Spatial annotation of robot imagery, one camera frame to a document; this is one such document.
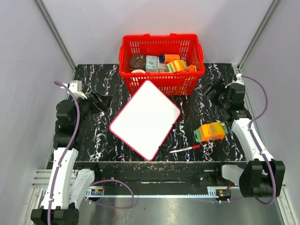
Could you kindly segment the pink framed whiteboard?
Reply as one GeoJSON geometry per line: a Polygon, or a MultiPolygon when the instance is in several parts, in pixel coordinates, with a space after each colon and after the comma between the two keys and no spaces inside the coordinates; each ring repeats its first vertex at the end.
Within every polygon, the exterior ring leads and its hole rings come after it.
{"type": "Polygon", "coordinates": [[[145,160],[152,161],[180,114],[179,107],[146,80],[109,129],[145,160]]]}

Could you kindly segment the red whiteboard marker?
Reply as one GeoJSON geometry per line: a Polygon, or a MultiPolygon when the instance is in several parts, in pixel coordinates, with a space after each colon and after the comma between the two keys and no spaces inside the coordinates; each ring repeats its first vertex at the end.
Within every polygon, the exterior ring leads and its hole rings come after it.
{"type": "Polygon", "coordinates": [[[199,145],[199,144],[198,144],[198,145],[191,146],[191,147],[179,149],[179,150],[172,150],[172,151],[170,151],[169,153],[177,153],[177,152],[182,152],[182,151],[194,150],[194,149],[198,149],[198,148],[200,148],[200,145],[199,145]]]}

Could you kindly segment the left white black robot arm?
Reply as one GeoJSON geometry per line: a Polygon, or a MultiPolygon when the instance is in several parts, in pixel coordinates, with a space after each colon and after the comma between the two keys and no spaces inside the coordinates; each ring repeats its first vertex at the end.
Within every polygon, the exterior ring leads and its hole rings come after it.
{"type": "Polygon", "coordinates": [[[102,175],[94,169],[81,169],[71,182],[73,167],[79,153],[80,125],[91,114],[108,111],[113,97],[96,91],[76,100],[65,99],[56,105],[53,165],[45,196],[30,219],[35,225],[76,225],[80,204],[89,185],[101,182],[102,175]]]}

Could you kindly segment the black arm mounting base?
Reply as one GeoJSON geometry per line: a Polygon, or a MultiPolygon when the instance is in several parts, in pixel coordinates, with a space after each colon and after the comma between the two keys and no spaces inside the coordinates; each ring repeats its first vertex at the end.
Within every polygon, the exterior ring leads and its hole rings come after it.
{"type": "Polygon", "coordinates": [[[75,162],[74,169],[91,169],[96,178],[123,182],[185,182],[198,186],[236,186],[222,178],[224,162],[75,162]]]}

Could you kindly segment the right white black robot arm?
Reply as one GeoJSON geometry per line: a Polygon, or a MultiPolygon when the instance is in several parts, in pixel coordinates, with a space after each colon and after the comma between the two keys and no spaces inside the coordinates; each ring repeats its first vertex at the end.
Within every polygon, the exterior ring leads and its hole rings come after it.
{"type": "Polygon", "coordinates": [[[253,118],[244,106],[246,87],[243,80],[238,78],[226,84],[217,78],[202,87],[202,93],[221,108],[247,160],[245,168],[222,164],[221,169],[213,174],[214,182],[223,186],[230,181],[239,186],[243,197],[255,198],[263,205],[273,204],[280,195],[285,165],[268,152],[253,125],[260,116],[253,118]]]}

